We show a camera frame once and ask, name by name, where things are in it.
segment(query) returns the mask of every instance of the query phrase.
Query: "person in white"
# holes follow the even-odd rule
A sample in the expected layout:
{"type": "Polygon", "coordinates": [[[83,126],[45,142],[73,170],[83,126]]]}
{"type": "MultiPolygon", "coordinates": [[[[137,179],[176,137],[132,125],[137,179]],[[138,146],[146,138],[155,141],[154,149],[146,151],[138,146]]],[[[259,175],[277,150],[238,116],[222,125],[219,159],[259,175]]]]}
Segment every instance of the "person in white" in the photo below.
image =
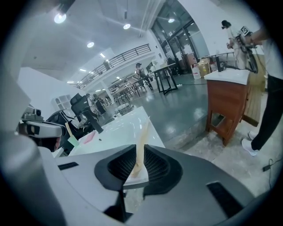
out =
{"type": "Polygon", "coordinates": [[[246,42],[263,46],[265,69],[268,73],[268,98],[259,133],[249,132],[251,141],[243,139],[241,142],[243,148],[255,156],[273,134],[283,115],[283,65],[277,45],[265,28],[247,37],[246,42]]]}
{"type": "Polygon", "coordinates": [[[238,36],[238,32],[232,27],[232,25],[226,21],[222,21],[222,29],[227,30],[229,44],[227,45],[228,49],[234,49],[234,57],[237,64],[237,68],[239,69],[246,69],[247,64],[247,56],[244,53],[238,42],[236,41],[236,36],[238,36]]]}

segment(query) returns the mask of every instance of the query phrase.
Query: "black pants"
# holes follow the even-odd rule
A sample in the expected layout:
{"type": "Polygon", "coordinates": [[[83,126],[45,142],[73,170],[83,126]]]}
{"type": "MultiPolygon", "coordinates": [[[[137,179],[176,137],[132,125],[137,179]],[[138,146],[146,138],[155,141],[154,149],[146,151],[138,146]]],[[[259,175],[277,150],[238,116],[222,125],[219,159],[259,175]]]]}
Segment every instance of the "black pants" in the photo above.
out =
{"type": "Polygon", "coordinates": [[[268,97],[258,135],[252,141],[252,149],[260,150],[276,129],[283,114],[283,80],[268,75],[268,97]]]}

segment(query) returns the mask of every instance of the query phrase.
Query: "cable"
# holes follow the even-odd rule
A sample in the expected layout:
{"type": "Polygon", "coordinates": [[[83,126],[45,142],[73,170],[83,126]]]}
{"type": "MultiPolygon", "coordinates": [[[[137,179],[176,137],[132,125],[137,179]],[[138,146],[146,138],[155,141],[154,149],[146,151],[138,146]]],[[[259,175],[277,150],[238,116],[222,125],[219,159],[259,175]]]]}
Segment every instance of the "cable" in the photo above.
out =
{"type": "Polygon", "coordinates": [[[269,171],[269,180],[268,180],[268,182],[269,182],[269,189],[271,189],[271,182],[270,182],[270,180],[271,180],[271,166],[273,166],[275,163],[281,161],[282,159],[283,159],[283,157],[278,159],[277,161],[273,162],[273,159],[270,158],[269,161],[268,161],[268,165],[262,168],[263,172],[265,172],[267,170],[270,170],[269,171]]]}

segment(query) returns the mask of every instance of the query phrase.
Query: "wooden leg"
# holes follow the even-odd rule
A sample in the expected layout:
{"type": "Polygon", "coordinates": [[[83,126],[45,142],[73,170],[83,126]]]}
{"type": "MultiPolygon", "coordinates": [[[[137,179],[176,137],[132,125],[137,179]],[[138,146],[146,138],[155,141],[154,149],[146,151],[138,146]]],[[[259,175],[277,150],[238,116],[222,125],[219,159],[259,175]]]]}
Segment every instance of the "wooden leg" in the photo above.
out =
{"type": "Polygon", "coordinates": [[[223,145],[224,146],[226,146],[228,144],[228,142],[230,141],[231,137],[233,136],[233,134],[235,132],[235,129],[236,129],[237,125],[238,125],[238,121],[239,120],[234,120],[234,122],[232,123],[231,128],[228,131],[228,134],[227,134],[226,138],[223,141],[223,145]]]}
{"type": "Polygon", "coordinates": [[[207,132],[210,131],[210,127],[209,126],[211,124],[211,117],[212,117],[212,111],[210,109],[208,109],[208,112],[207,112],[207,125],[206,125],[206,128],[205,128],[205,130],[207,132]]]}

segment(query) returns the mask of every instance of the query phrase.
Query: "white sneaker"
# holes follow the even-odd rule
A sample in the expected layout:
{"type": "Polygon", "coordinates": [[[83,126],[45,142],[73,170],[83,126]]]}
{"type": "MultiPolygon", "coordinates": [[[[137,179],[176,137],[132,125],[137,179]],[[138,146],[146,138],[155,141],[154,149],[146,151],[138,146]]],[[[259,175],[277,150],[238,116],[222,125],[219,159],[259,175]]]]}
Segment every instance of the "white sneaker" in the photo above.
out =
{"type": "Polygon", "coordinates": [[[247,140],[247,139],[244,138],[241,143],[242,143],[242,147],[246,151],[248,151],[251,156],[256,156],[257,155],[258,150],[253,150],[252,149],[252,142],[250,140],[247,140]]]}
{"type": "Polygon", "coordinates": [[[255,139],[255,137],[257,136],[257,133],[253,132],[253,131],[250,131],[248,132],[248,136],[251,140],[255,139]]]}

